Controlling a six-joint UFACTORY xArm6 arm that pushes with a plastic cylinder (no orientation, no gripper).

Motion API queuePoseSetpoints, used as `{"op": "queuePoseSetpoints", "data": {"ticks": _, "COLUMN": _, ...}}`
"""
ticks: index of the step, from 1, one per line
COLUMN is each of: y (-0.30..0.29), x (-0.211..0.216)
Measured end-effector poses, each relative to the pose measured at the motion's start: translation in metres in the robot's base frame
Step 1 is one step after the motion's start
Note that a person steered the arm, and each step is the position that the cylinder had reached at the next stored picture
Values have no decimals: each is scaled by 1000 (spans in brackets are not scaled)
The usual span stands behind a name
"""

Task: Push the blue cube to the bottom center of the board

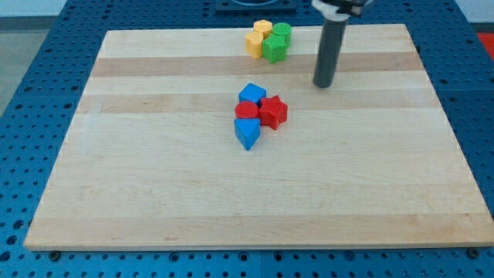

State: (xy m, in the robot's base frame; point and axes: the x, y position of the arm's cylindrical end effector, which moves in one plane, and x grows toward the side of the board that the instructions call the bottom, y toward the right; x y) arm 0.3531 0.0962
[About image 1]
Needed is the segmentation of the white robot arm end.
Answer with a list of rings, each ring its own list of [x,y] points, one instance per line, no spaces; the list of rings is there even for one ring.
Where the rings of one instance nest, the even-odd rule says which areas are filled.
[[[312,0],[311,5],[330,21],[343,22],[350,17],[361,17],[374,0]]]

